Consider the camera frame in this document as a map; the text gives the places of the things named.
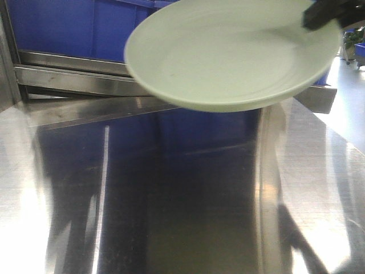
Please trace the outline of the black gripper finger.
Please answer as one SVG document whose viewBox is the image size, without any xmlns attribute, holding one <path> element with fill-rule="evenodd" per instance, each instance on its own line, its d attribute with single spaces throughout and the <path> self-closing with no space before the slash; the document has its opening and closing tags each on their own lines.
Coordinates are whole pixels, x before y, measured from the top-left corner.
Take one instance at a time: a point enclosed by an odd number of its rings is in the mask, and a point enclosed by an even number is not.
<svg viewBox="0 0 365 274">
<path fill-rule="evenodd" d="M 308 30 L 318 30 L 332 20 L 336 20 L 344 30 L 364 24 L 364 1 L 322 0 L 303 12 L 302 26 Z"/>
</svg>

